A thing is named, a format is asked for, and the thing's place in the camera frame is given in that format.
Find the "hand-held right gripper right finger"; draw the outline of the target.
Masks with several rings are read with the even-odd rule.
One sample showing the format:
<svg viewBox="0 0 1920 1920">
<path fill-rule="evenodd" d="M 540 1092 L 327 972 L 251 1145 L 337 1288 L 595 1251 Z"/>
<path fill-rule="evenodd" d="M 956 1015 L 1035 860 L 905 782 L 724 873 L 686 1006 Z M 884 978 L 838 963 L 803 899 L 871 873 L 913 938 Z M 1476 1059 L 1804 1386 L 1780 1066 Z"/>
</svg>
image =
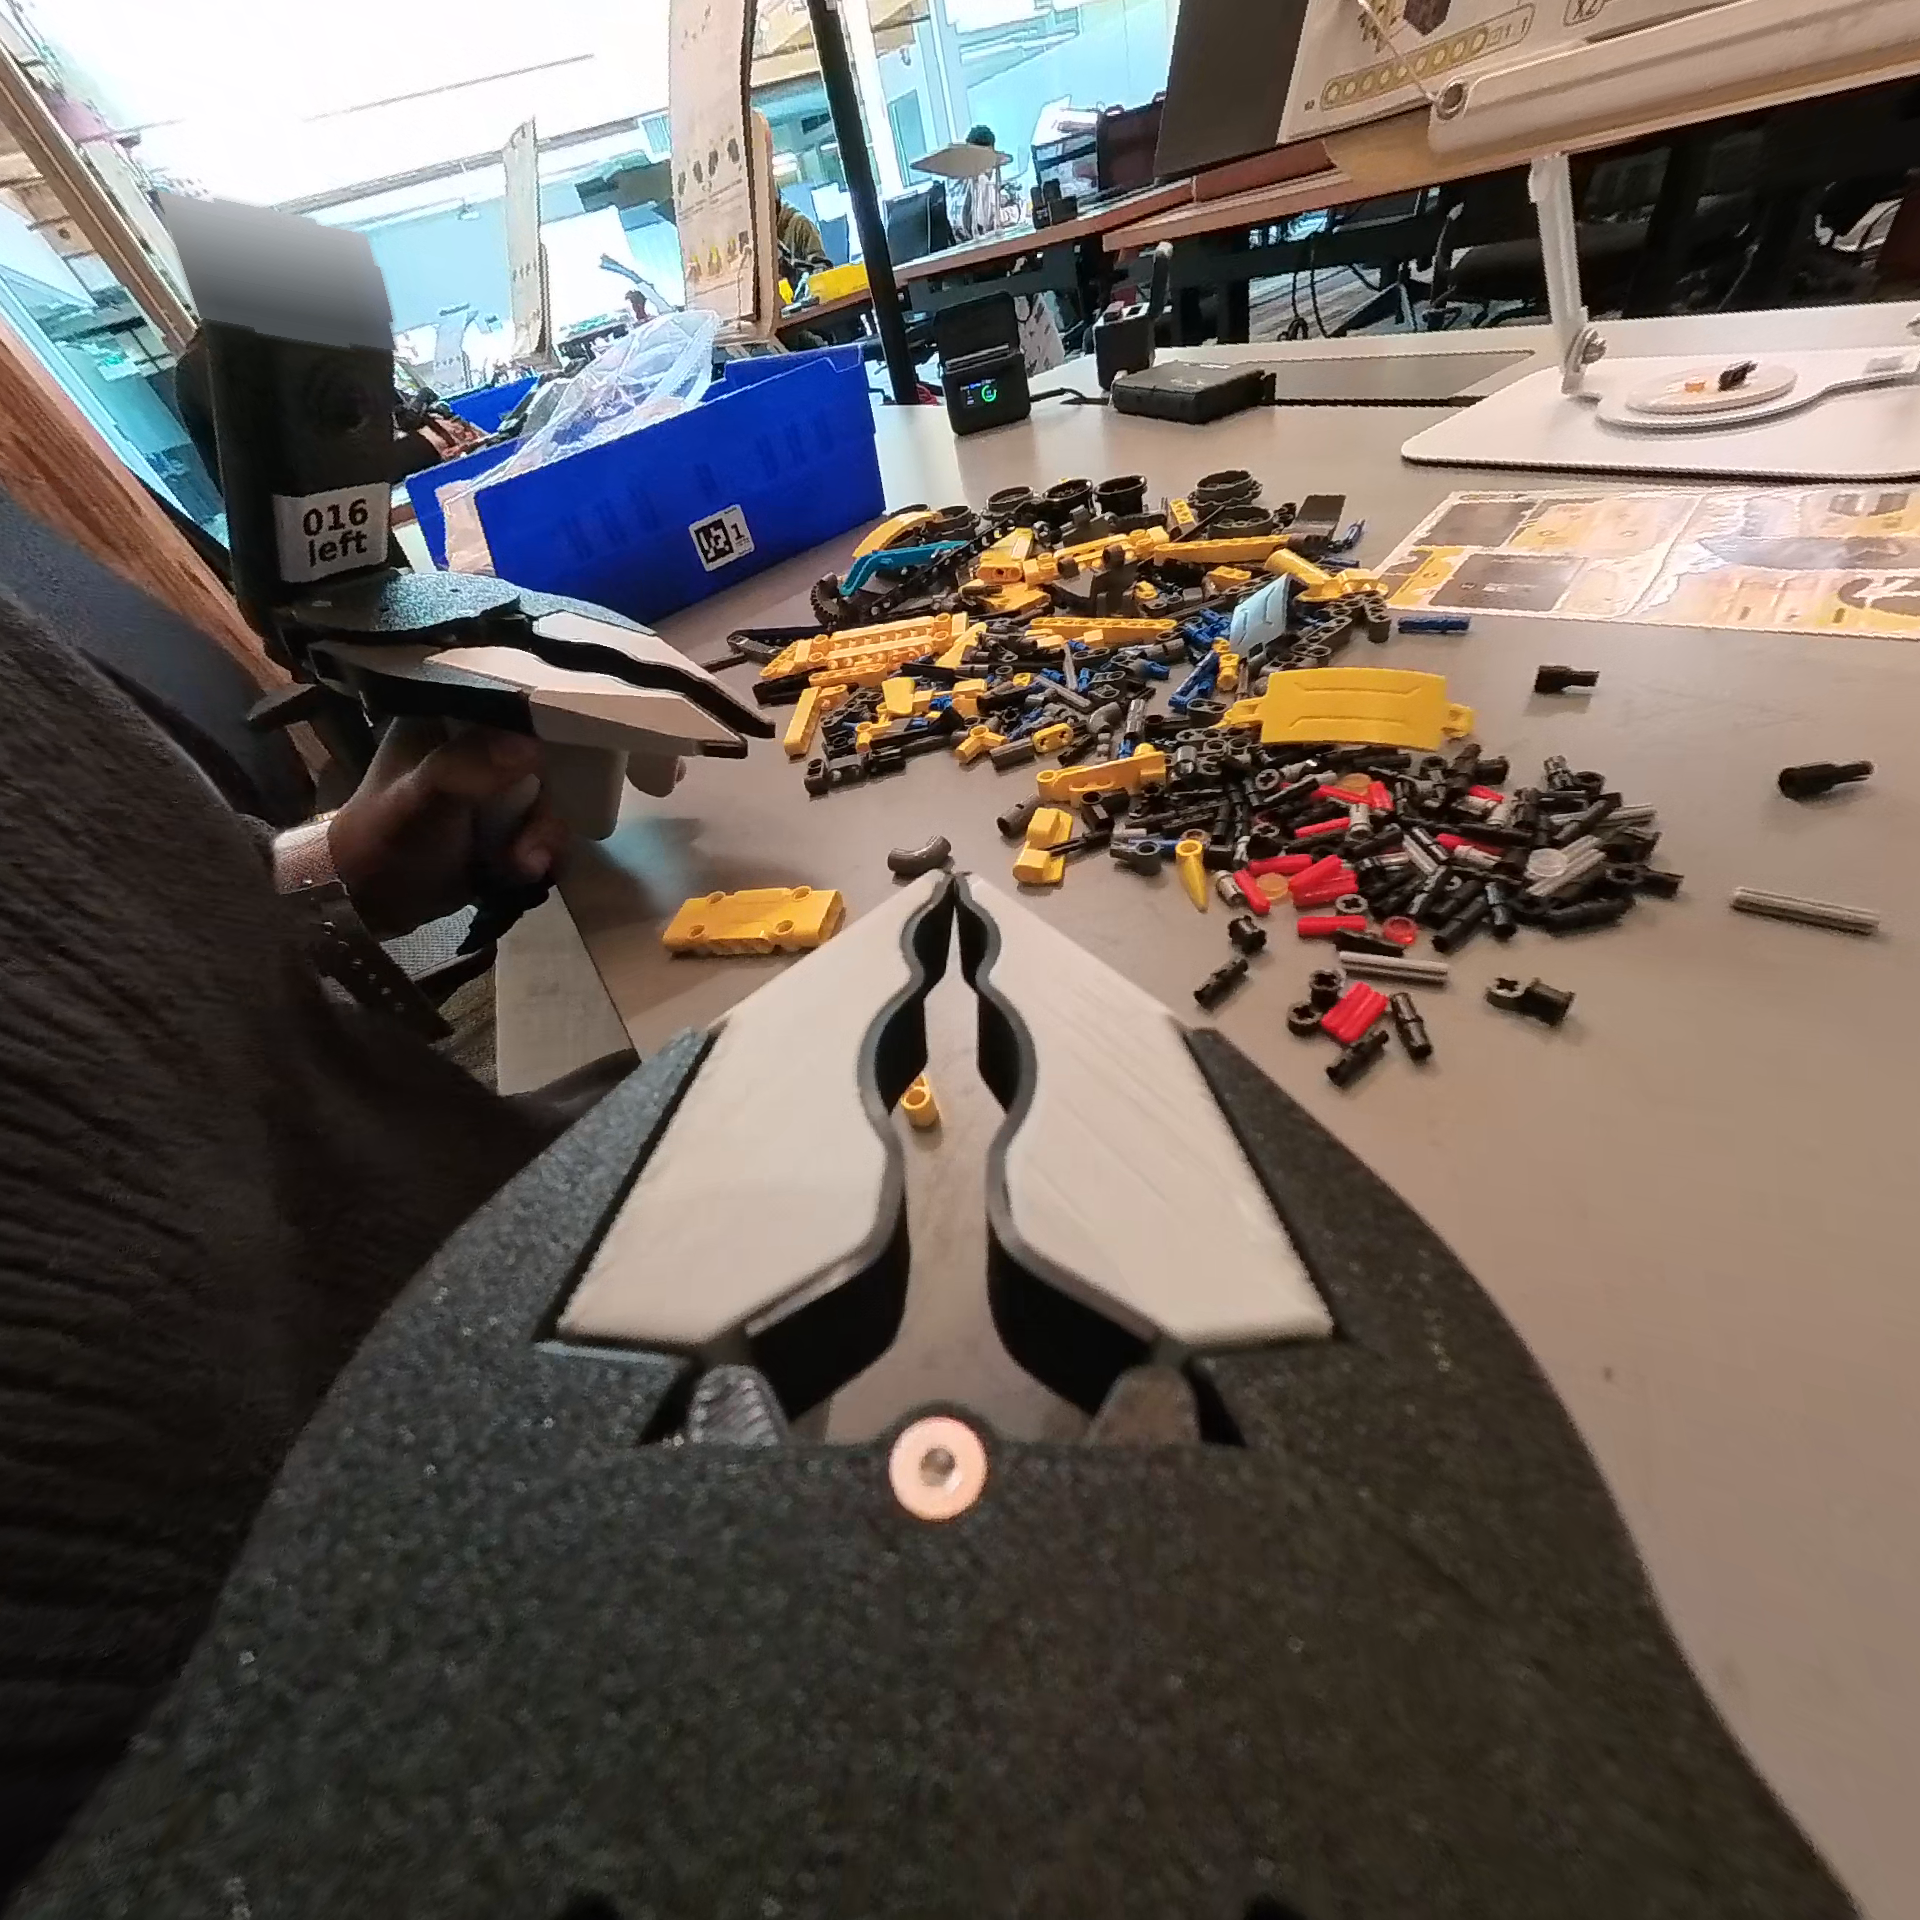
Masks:
<svg viewBox="0 0 1920 1920">
<path fill-rule="evenodd" d="M 1216 1358 L 1333 1312 L 1212 1088 L 1198 1031 L 1011 894 L 956 883 L 988 1147 L 998 1344 L 1094 1446 L 1243 1446 Z"/>
</svg>

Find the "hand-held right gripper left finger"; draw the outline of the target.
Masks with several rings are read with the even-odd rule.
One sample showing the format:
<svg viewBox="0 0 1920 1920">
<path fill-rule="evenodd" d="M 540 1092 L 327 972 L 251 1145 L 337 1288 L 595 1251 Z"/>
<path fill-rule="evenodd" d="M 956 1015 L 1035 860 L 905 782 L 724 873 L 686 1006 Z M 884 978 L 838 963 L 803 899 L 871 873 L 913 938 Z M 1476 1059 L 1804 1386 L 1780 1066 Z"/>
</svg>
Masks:
<svg viewBox="0 0 1920 1920">
<path fill-rule="evenodd" d="M 905 1314 L 893 1112 L 927 1063 L 956 878 L 932 873 L 791 963 L 699 1044 L 556 1321 L 576 1348 L 696 1376 L 748 1364 L 807 1420 Z"/>
</svg>

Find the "pile of plastic building pieces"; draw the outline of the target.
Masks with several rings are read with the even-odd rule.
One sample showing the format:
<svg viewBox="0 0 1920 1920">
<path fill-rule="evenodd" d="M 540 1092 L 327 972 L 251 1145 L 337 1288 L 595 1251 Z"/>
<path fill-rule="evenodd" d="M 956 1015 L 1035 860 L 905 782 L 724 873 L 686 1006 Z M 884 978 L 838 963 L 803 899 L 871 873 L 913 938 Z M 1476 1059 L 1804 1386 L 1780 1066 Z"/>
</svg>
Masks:
<svg viewBox="0 0 1920 1920">
<path fill-rule="evenodd" d="M 1357 539 L 1342 497 L 1269 505 L 1245 470 L 1161 503 L 1137 474 L 916 503 L 813 584 L 799 622 L 732 632 L 727 663 L 752 670 L 815 801 L 926 756 L 1030 778 L 997 819 L 1014 888 L 1105 857 L 1221 906 L 1204 1015 L 1292 931 L 1318 967 L 1284 1028 L 1352 1088 L 1392 1050 L 1433 1060 L 1413 993 L 1476 943 L 1609 931 L 1685 886 L 1656 812 L 1601 772 L 1549 754 L 1518 776 L 1441 680 L 1342 663 L 1357 640 L 1468 627 L 1398 618 Z"/>
</svg>

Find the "blue plastic bin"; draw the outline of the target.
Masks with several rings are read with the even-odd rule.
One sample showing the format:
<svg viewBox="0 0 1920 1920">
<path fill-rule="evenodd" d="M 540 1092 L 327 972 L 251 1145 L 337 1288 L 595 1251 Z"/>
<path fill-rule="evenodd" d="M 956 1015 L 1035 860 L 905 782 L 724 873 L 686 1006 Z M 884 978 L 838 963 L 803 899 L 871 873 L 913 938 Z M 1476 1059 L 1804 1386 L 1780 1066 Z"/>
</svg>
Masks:
<svg viewBox="0 0 1920 1920">
<path fill-rule="evenodd" d="M 735 360 L 680 417 L 495 479 L 484 448 L 407 497 L 440 569 L 657 619 L 872 524 L 884 505 L 854 345 Z"/>
</svg>

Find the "yellow flat panel piece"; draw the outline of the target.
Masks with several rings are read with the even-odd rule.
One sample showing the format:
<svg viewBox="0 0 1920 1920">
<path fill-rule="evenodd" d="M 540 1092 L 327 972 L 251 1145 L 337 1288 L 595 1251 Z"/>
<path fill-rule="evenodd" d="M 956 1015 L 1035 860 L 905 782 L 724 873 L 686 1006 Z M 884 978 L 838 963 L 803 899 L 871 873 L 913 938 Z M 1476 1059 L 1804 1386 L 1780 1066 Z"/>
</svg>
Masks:
<svg viewBox="0 0 1920 1920">
<path fill-rule="evenodd" d="M 845 923 L 838 892 L 811 886 L 713 892 L 687 899 L 661 931 L 672 955 L 811 954 Z"/>
</svg>

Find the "clear plastic bag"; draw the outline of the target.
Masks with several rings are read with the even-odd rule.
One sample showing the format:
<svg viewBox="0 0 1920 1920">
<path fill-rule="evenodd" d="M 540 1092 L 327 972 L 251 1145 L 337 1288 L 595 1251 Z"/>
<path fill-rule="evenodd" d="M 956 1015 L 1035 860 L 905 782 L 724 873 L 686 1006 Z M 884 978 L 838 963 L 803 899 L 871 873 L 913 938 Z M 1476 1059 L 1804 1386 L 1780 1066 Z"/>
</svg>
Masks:
<svg viewBox="0 0 1920 1920">
<path fill-rule="evenodd" d="M 516 451 L 543 466 L 687 412 L 713 384 L 719 329 L 717 316 L 679 308 L 617 336 L 583 370 L 541 386 Z"/>
</svg>

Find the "black device with green display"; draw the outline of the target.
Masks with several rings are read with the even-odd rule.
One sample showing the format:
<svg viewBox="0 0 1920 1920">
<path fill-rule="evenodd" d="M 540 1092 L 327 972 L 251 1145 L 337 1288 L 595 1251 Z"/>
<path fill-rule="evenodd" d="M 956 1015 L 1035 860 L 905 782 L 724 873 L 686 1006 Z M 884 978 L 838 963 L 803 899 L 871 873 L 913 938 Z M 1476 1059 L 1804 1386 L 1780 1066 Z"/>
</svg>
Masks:
<svg viewBox="0 0 1920 1920">
<path fill-rule="evenodd" d="M 1030 417 L 1017 300 L 985 296 L 935 318 L 948 427 L 968 439 Z"/>
</svg>

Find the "black pole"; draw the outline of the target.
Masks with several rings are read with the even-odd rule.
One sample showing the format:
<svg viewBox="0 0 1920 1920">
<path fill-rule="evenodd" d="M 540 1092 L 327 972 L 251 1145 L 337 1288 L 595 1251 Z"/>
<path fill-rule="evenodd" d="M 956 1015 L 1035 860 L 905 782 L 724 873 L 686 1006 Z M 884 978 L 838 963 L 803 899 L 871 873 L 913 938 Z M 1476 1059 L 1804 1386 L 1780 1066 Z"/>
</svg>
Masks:
<svg viewBox="0 0 1920 1920">
<path fill-rule="evenodd" d="M 869 274 L 871 311 L 880 338 L 887 386 L 893 406 L 912 409 L 921 402 L 919 370 L 908 345 L 905 314 L 887 246 L 884 216 L 872 172 L 872 152 L 862 116 L 857 75 L 843 27 L 843 9 L 835 3 L 807 3 L 807 19 L 822 68 L 822 87 L 837 152 L 845 172 L 852 227 L 862 248 L 862 263 Z"/>
</svg>

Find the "cardboard sign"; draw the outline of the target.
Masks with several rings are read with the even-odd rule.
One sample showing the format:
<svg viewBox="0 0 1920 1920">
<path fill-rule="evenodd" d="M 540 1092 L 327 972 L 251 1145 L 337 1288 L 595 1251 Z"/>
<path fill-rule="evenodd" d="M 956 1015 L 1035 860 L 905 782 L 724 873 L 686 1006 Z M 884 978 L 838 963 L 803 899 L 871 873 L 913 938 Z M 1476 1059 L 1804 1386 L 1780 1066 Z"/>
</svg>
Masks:
<svg viewBox="0 0 1920 1920">
<path fill-rule="evenodd" d="M 686 305 L 729 344 L 765 344 L 776 318 L 769 142 L 752 110 L 752 3 L 668 8 L 670 172 Z"/>
</svg>

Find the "black power adapter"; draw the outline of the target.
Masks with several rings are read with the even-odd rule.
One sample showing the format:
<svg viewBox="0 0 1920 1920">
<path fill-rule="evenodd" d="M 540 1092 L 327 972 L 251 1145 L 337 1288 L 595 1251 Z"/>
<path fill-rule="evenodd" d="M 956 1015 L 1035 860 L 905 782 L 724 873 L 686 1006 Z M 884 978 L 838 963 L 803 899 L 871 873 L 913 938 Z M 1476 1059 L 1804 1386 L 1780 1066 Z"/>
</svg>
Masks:
<svg viewBox="0 0 1920 1920">
<path fill-rule="evenodd" d="M 1212 426 L 1272 406 L 1278 377 L 1257 366 L 1157 364 L 1117 372 L 1108 406 L 1117 417 Z"/>
</svg>

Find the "grey axle rod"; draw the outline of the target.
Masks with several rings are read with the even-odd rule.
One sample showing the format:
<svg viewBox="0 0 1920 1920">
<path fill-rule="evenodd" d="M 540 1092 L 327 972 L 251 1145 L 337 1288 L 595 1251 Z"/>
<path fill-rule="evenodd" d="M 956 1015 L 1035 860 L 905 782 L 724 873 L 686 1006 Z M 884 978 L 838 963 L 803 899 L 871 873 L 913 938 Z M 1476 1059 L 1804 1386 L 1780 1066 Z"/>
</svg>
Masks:
<svg viewBox="0 0 1920 1920">
<path fill-rule="evenodd" d="M 1849 938 L 1876 938 L 1881 932 L 1881 914 L 1872 907 L 1772 894 L 1758 888 L 1736 888 L 1731 894 L 1731 907 L 1748 920 L 1823 928 Z"/>
</svg>

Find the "wooden background desk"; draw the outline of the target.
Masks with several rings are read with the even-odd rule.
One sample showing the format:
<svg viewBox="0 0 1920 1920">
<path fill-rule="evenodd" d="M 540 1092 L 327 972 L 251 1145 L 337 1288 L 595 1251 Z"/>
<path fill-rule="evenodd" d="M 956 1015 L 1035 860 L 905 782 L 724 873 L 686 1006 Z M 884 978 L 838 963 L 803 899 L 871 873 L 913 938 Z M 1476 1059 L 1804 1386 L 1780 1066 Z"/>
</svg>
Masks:
<svg viewBox="0 0 1920 1920">
<path fill-rule="evenodd" d="M 1297 212 L 1595 154 L 1847 89 L 1912 81 L 1916 4 L 1713 4 L 1615 27 L 1497 68 L 1429 75 L 1404 113 L 1326 131 L 1195 177 L 1184 200 L 1105 233 L 1105 249 L 1280 225 Z"/>
</svg>

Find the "yellow sticker sheet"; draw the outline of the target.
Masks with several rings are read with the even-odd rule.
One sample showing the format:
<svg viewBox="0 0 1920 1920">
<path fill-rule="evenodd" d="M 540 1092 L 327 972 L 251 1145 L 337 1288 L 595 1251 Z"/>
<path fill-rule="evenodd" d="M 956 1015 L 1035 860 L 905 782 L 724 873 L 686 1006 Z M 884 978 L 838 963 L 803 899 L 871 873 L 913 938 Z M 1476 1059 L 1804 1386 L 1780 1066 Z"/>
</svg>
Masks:
<svg viewBox="0 0 1920 1920">
<path fill-rule="evenodd" d="M 1917 492 L 1455 492 L 1377 572 L 1404 610 L 1916 640 Z"/>
</svg>

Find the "dark laptop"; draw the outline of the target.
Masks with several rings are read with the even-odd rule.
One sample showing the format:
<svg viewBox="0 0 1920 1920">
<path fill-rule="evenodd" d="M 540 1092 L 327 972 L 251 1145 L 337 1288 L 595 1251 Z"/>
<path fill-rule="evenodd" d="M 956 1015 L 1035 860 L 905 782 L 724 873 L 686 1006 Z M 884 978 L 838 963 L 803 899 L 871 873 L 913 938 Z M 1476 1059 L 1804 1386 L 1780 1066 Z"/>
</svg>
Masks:
<svg viewBox="0 0 1920 1920">
<path fill-rule="evenodd" d="M 1163 87 L 1157 183 L 1283 144 L 1307 3 L 1181 3 Z"/>
</svg>

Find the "building instruction booklet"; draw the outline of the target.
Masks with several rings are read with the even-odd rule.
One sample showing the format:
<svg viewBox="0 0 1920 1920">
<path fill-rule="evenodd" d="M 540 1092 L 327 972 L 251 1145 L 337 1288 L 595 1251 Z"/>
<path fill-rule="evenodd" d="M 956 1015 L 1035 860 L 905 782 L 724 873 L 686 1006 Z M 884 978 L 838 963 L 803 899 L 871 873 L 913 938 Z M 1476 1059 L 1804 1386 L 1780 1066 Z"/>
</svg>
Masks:
<svg viewBox="0 0 1920 1920">
<path fill-rule="evenodd" d="M 1823 65 L 1881 72 L 1916 30 L 1916 3 L 1316 3 L 1280 134 L 1415 110 L 1438 152 L 1619 128 Z"/>
</svg>

